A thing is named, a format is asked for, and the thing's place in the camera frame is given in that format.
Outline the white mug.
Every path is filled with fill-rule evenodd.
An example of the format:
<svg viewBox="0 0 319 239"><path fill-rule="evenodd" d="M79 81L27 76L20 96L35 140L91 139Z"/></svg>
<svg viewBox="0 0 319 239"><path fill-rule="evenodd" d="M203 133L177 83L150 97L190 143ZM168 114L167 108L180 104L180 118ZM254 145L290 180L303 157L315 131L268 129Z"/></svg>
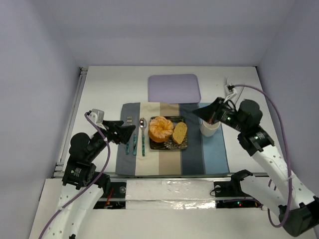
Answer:
<svg viewBox="0 0 319 239"><path fill-rule="evenodd" d="M200 126L200 132L205 137L211 137L216 133L219 127L220 127L220 122L209 124L203 120Z"/></svg>

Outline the orange frosted round cake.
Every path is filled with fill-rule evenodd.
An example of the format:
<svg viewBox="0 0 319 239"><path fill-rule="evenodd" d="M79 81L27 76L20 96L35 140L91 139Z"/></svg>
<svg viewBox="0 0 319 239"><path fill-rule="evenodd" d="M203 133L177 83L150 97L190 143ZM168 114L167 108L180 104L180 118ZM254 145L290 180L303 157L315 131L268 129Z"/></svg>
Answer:
<svg viewBox="0 0 319 239"><path fill-rule="evenodd" d="M149 137L154 142L164 142L172 135L173 128L172 121L162 116L155 117L149 124Z"/></svg>

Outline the yellow bread slice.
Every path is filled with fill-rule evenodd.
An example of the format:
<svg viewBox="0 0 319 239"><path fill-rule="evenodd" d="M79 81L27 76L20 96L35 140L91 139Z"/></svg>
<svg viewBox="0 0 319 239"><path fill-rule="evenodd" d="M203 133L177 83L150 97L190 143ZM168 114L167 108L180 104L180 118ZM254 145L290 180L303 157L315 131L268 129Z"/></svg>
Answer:
<svg viewBox="0 0 319 239"><path fill-rule="evenodd" d="M173 131L172 139L177 144L182 144L185 136L187 134L187 125L184 122L179 122Z"/></svg>

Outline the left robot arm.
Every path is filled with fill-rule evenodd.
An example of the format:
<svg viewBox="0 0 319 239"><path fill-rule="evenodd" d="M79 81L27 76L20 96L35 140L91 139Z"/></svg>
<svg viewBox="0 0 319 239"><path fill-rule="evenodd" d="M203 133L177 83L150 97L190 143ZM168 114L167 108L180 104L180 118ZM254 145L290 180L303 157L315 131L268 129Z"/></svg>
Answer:
<svg viewBox="0 0 319 239"><path fill-rule="evenodd" d="M93 163L110 143L126 144L135 130L123 121L89 121L96 129L92 136L77 133L71 138L61 193L54 215L39 235L41 239L76 239L98 200L111 190L110 176L97 171Z"/></svg>

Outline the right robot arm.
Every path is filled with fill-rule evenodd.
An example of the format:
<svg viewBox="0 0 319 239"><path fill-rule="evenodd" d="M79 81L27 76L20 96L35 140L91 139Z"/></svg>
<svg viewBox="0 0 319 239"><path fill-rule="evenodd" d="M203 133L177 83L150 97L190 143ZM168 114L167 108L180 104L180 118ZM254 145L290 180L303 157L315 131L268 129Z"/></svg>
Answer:
<svg viewBox="0 0 319 239"><path fill-rule="evenodd" d="M241 170L231 176L231 189L265 205L278 217L279 226L293 237L319 224L319 198L291 170L260 126L263 114L255 101L244 100L236 109L230 100L217 98L193 113L209 124L221 122L237 130L241 147L266 171L276 187L271 189L248 170Z"/></svg>

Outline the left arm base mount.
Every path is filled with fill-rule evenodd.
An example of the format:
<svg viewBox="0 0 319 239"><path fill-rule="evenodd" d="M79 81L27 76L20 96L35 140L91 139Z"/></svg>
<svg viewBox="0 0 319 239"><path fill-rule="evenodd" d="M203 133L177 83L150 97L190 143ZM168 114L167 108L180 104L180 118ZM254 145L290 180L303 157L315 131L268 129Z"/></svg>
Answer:
<svg viewBox="0 0 319 239"><path fill-rule="evenodd" d="M111 182L110 189L102 195L93 209L125 209L126 182Z"/></svg>

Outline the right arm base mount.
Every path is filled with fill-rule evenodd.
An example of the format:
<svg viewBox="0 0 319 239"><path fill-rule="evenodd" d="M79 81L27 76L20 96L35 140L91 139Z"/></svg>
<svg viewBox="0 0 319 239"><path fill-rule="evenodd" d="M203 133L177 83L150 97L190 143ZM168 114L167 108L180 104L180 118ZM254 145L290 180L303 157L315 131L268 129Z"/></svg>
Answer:
<svg viewBox="0 0 319 239"><path fill-rule="evenodd" d="M262 208L262 204L253 197L235 191L230 181L217 181L213 183L210 196L215 199L217 209L236 208Z"/></svg>

